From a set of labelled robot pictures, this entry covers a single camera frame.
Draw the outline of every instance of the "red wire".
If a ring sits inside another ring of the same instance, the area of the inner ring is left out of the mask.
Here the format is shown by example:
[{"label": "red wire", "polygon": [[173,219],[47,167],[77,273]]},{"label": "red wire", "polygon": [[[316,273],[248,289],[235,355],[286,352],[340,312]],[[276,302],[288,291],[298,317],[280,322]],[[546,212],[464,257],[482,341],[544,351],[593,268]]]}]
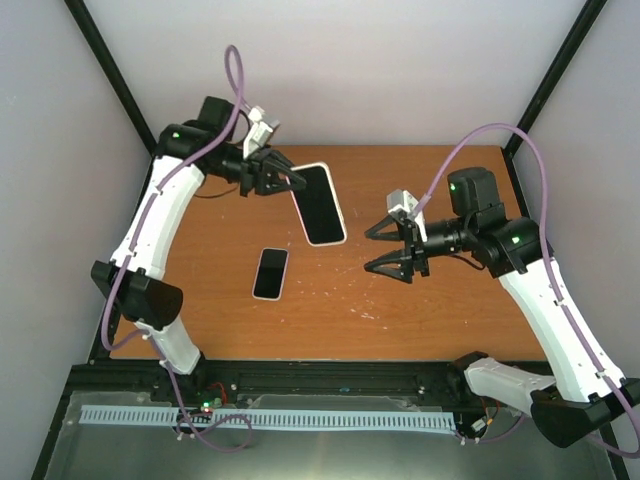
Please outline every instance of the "red wire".
[{"label": "red wire", "polygon": [[226,405],[227,404],[227,392],[224,390],[224,385],[222,385],[220,382],[216,382],[213,383],[211,385],[209,385],[209,390],[211,390],[212,388],[218,387],[220,389],[221,392],[221,396],[222,396],[222,404]]},{"label": "red wire", "polygon": [[484,409],[485,417],[489,418],[489,411],[487,410],[487,404],[484,403],[484,398],[480,397],[480,401],[482,402],[482,408]]}]

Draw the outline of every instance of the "white wall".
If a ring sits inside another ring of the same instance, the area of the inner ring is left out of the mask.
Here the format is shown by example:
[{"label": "white wall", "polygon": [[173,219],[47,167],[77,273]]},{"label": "white wall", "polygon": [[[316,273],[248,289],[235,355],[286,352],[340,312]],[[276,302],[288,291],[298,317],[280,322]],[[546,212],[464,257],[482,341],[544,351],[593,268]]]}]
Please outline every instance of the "white wall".
[{"label": "white wall", "polygon": [[235,43],[247,99],[291,144],[448,144],[517,122],[583,3],[87,0],[155,134],[231,98]]},{"label": "white wall", "polygon": [[[532,131],[549,170],[549,237],[565,279],[596,337],[625,373],[636,377],[639,44],[640,2],[609,2]],[[517,162],[537,216],[535,165],[528,152]],[[635,451],[626,419],[616,423],[616,432]],[[640,478],[639,463],[627,463],[632,478]]]},{"label": "white wall", "polygon": [[0,6],[0,477],[31,472],[147,155],[62,1]]}]

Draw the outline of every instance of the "orange wooden surface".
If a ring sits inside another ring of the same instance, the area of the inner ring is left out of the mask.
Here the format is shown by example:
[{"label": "orange wooden surface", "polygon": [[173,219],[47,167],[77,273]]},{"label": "orange wooden surface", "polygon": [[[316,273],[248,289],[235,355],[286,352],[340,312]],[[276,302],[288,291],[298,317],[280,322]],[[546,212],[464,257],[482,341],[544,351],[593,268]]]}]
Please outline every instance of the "orange wooden surface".
[{"label": "orange wooden surface", "polygon": [[[307,244],[289,194],[194,199],[176,234],[165,281],[183,289],[182,318],[208,358],[453,359],[483,350],[498,359],[542,359],[526,320],[489,273],[436,258],[431,276],[406,285],[362,265],[400,244],[365,240],[386,214],[396,188],[421,196],[451,147],[281,147],[295,164],[331,168],[348,231],[347,242]],[[498,147],[467,147],[452,169],[484,166],[498,179],[510,217],[515,197]],[[228,188],[209,178],[201,194]],[[452,217],[446,181],[425,211],[427,221]],[[290,251],[282,298],[252,298],[264,247]],[[121,322],[118,338],[130,331]],[[117,357],[150,357],[141,339]]]}]

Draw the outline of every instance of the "white cable tray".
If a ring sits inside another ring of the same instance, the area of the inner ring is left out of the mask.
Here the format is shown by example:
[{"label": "white cable tray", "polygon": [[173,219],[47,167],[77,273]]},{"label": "white cable tray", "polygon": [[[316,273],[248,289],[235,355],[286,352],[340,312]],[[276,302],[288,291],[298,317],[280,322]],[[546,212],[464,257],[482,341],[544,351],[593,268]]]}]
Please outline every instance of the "white cable tray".
[{"label": "white cable tray", "polygon": [[[144,427],[173,427],[179,410],[174,407],[122,407],[83,405],[80,424],[125,425]],[[364,412],[324,410],[248,410],[219,409],[213,418],[196,417],[195,425],[203,427],[228,415],[246,415],[256,430],[281,431],[395,431],[452,434],[455,431],[453,414],[448,412]],[[239,419],[231,419],[218,428],[247,428]]]}]

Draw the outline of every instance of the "black phone screen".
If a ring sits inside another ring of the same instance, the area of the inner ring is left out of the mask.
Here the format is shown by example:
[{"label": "black phone screen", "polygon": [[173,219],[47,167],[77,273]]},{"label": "black phone screen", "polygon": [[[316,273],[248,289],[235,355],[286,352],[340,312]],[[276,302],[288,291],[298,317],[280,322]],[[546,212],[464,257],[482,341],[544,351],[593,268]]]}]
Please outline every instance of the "black phone screen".
[{"label": "black phone screen", "polygon": [[284,271],[289,252],[276,248],[265,248],[260,256],[253,296],[277,300],[282,292]]},{"label": "black phone screen", "polygon": [[346,232],[328,170],[322,165],[314,165],[295,169],[295,172],[307,181],[304,190],[293,192],[293,196],[309,243],[343,242]]}]

